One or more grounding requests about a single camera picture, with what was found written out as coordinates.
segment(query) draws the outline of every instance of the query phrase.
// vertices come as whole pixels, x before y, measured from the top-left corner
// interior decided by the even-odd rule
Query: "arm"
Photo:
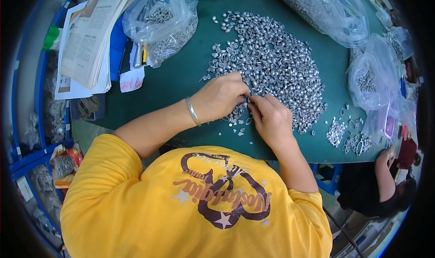
[[[240,73],[230,73],[210,80],[191,97],[193,109],[200,123],[210,122],[231,113],[241,95],[249,95]],[[145,114],[113,132],[124,140],[141,158],[146,158],[166,141],[183,130],[195,127],[185,100]]]
[[[396,183],[390,173],[390,167],[394,161],[395,150],[394,146],[383,151],[375,162],[375,174],[379,188],[379,202],[389,200],[396,191]]]
[[[250,100],[257,104],[249,104],[255,127],[278,158],[281,177],[287,189],[304,193],[318,192],[313,172],[293,136],[291,111],[270,94],[264,98],[252,96]]]

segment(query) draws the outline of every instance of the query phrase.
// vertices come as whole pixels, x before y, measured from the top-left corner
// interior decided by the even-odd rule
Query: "green table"
[[[382,34],[382,26],[375,16],[375,9],[368,0],[362,0],[366,6],[369,17],[371,32]],[[299,17],[292,9],[281,0],[199,0],[198,16],[199,24],[196,33],[181,51],[166,60],[160,68],[152,69],[145,67],[145,79],[140,89],[121,93],[119,83],[112,84],[112,89],[106,94],[105,118],[94,123],[112,130],[126,124],[132,119],[154,110],[164,108],[175,103],[186,96],[197,92],[205,82],[198,82],[207,74],[208,62],[211,57],[211,47],[215,43],[225,45],[227,40],[237,38],[233,29],[230,33],[224,33],[220,24],[211,20],[212,16],[221,19],[222,13],[231,11],[248,11],[261,16],[269,16],[280,21],[286,26],[287,33],[293,34],[301,41],[308,41],[312,48],[312,57],[320,71],[320,78],[325,84],[322,93],[323,102],[328,103],[327,110],[320,117],[317,124],[311,130],[316,132],[315,136],[307,134],[294,134],[301,148],[302,154],[309,163],[344,163],[374,161],[378,152],[384,144],[372,148],[370,152],[356,156],[355,153],[345,154],[339,148],[333,147],[326,140],[326,132],[332,123],[332,118],[340,117],[340,109],[345,103],[350,105],[345,110],[342,121],[348,122],[348,116],[352,119],[361,117],[365,120],[365,112],[353,106],[345,81],[345,71],[348,67],[349,49],[336,43],[327,35],[315,31],[307,22]],[[126,48],[126,55],[130,52],[131,44]],[[122,72],[128,70],[128,58],[124,59]],[[243,120],[248,118],[248,113],[242,116]],[[245,128],[245,134],[237,136],[233,129]],[[347,139],[349,132],[343,136]],[[276,157],[266,143],[261,139],[255,125],[239,125],[229,127],[228,122],[214,121],[209,125],[204,124],[190,130],[179,133],[168,144],[174,146],[200,146],[216,145],[224,146],[232,150],[244,153],[254,158],[275,160]]]

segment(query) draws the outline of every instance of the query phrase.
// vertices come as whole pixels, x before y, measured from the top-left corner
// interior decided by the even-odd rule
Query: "cloth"
[[[344,210],[352,209],[367,217],[392,217],[398,213],[397,192],[387,201],[379,202],[375,163],[345,164],[338,183],[337,201]]]
[[[412,163],[414,163],[414,158],[417,153],[417,145],[411,138],[406,141],[402,140],[402,145],[400,146],[399,156],[394,160],[393,166],[397,166],[400,163],[400,169],[411,168]]]
[[[96,95],[80,98],[77,108],[79,109],[81,120],[94,118],[94,113],[100,108],[100,100]]]
[[[321,195],[287,190],[264,161],[198,146],[167,152],[142,173],[137,153],[109,134],[94,139],[60,221],[72,257],[329,257],[332,249]]]

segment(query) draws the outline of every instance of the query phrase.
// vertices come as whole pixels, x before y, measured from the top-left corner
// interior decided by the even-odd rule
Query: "gray fabric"
[[[80,111],[80,119],[94,118],[94,113],[98,111],[100,107],[100,101],[96,95],[88,98],[80,98],[78,103],[78,109]]]

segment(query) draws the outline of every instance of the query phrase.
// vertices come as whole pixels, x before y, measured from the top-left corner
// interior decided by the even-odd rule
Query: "pile of metal charms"
[[[362,92],[376,92],[375,73],[369,67],[365,76],[356,79],[356,85]]]
[[[318,32],[325,33],[318,24],[309,16],[307,9],[304,8],[298,0],[282,0],[288,6],[290,6],[294,11],[296,11],[305,21],[307,21],[312,27],[314,27]],[[310,13],[316,13],[317,8],[312,6],[310,9]]]
[[[361,153],[368,152],[372,145],[374,144],[372,140],[370,140],[369,137],[366,137],[364,134],[357,134],[353,136],[353,133],[350,133],[348,139],[345,140],[343,147],[341,148],[342,151],[345,153],[352,150],[355,152],[357,156],[361,155]]]
[[[362,54],[359,49],[351,48],[349,53],[349,64]],[[366,75],[356,79],[356,84],[362,92],[376,92],[375,73],[372,67],[369,67]]]
[[[403,62],[403,60],[405,59],[405,50],[402,47],[402,44],[400,43],[400,41],[397,39],[397,37],[395,36],[394,33],[392,32],[388,32],[386,34],[384,34],[384,37],[388,39],[388,41],[393,45],[394,51],[396,52],[397,58]]]
[[[165,40],[148,44],[147,59],[152,62],[151,66],[153,68],[160,67],[162,62],[164,62],[167,58],[178,53],[196,32],[196,28],[198,26],[198,0],[186,0],[186,4],[192,11],[192,17],[189,21],[189,24],[181,31],[172,33],[171,36]]]
[[[355,129],[358,129],[360,124],[364,124],[364,120],[361,117],[349,120],[349,127],[354,127]]]
[[[174,16],[172,13],[168,10],[165,10],[162,7],[159,7],[154,13],[150,14],[149,16],[145,17],[139,15],[139,18],[143,18],[143,22],[147,23],[148,25],[155,25],[155,24],[164,24],[166,21],[171,20]]]
[[[231,30],[233,24],[227,22],[235,20],[238,22],[234,27],[238,38],[227,41],[226,48],[220,44],[212,47],[214,59],[208,63],[207,71],[214,73],[215,77],[239,71],[250,87],[251,95],[263,97],[270,93],[277,97],[293,114],[293,130],[297,128],[300,134],[306,133],[328,106],[321,102],[324,84],[320,83],[311,48],[287,34],[284,25],[268,16],[231,11],[223,15],[226,18],[222,30],[223,24],[225,32]],[[239,119],[246,103],[247,99],[223,119]]]
[[[344,122],[339,124],[334,117],[332,125],[329,127],[329,131],[326,133],[326,138],[333,146],[338,147],[347,127],[348,126],[345,125]]]
[[[351,48],[349,49],[349,64],[351,64],[356,58],[361,55],[362,52],[359,48]]]

